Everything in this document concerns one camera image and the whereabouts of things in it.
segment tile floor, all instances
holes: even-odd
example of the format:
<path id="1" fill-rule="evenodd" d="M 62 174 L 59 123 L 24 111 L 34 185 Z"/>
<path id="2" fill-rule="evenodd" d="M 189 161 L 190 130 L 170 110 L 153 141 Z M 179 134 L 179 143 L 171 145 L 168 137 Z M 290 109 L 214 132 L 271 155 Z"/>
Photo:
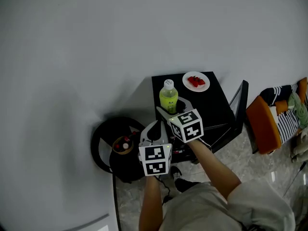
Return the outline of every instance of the tile floor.
<path id="1" fill-rule="evenodd" d="M 290 159 L 290 142 L 269 155 L 252 154 L 251 142 L 244 127 L 242 133 L 215 153 L 215 156 L 227 165 L 241 181 L 255 178 L 266 180 L 293 208 L 295 214 L 308 183 L 308 166 L 295 178 L 301 163 L 292 163 Z M 209 181 L 200 164 L 190 162 L 175 164 L 183 173 L 183 178 L 189 181 Z M 175 189 L 173 180 L 169 176 L 161 179 L 171 189 L 171 196 L 179 192 Z M 116 180 L 118 211 L 122 231 L 138 230 L 139 214 L 143 200 L 145 178 L 133 182 L 123 183 Z M 162 198 L 167 195 L 167 189 L 161 184 Z"/>

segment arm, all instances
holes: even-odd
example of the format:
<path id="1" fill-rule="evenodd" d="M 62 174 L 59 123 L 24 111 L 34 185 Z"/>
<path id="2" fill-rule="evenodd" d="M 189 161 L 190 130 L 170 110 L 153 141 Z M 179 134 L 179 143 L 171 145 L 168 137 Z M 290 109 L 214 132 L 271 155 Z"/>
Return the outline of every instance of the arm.
<path id="1" fill-rule="evenodd" d="M 198 158 L 213 186 L 227 199 L 229 194 L 241 184 L 240 179 L 200 141 L 194 140 L 188 142 L 188 145 Z"/>
<path id="2" fill-rule="evenodd" d="M 163 207 L 159 181 L 154 176 L 147 176 L 139 231 L 158 231 L 162 222 Z"/>

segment person's left arm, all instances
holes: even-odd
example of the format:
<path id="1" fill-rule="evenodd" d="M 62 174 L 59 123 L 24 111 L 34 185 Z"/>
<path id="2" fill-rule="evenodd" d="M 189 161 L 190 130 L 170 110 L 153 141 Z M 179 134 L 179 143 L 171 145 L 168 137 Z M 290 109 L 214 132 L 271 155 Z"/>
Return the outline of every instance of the person's left arm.
<path id="1" fill-rule="evenodd" d="M 158 231 L 162 222 L 163 207 L 159 181 L 154 176 L 147 176 L 139 218 L 139 231 Z"/>

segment plate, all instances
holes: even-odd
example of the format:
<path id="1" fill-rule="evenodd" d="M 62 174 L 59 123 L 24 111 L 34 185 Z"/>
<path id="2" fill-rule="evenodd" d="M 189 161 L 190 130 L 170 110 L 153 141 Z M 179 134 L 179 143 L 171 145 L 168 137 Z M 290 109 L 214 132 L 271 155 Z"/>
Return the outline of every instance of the plate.
<path id="1" fill-rule="evenodd" d="M 188 81 L 188 78 L 190 76 L 196 76 L 196 77 L 203 79 L 205 84 L 198 86 L 198 87 L 194 87 L 193 84 Z M 194 71 L 188 72 L 184 74 L 182 81 L 183 81 L 184 86 L 186 86 L 189 90 L 192 90 L 195 92 L 203 92 L 210 87 L 210 80 L 208 79 L 208 77 L 206 77 L 206 75 L 200 72 L 194 72 Z"/>

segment green tea bottle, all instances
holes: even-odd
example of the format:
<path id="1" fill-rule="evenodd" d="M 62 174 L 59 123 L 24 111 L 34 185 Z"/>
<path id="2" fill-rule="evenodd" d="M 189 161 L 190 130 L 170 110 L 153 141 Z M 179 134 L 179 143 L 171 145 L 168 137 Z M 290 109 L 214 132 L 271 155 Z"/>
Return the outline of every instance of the green tea bottle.
<path id="1" fill-rule="evenodd" d="M 178 91 L 174 88 L 173 80 L 166 79 L 164 87 L 159 92 L 160 106 L 169 113 L 177 112 Z"/>

